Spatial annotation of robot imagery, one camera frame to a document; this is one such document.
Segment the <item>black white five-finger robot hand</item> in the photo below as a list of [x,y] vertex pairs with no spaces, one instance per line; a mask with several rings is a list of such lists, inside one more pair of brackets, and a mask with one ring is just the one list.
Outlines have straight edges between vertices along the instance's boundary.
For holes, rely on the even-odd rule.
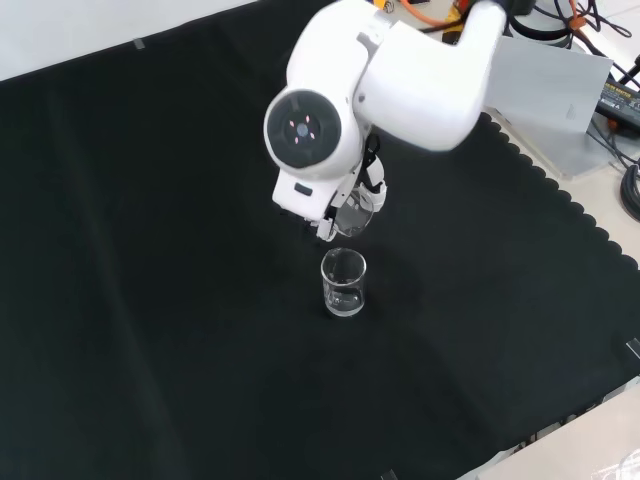
[[369,135],[360,163],[337,179],[301,180],[280,171],[272,199],[283,210],[304,219],[322,241],[330,242],[338,235],[357,236],[386,200],[379,150],[379,136]]

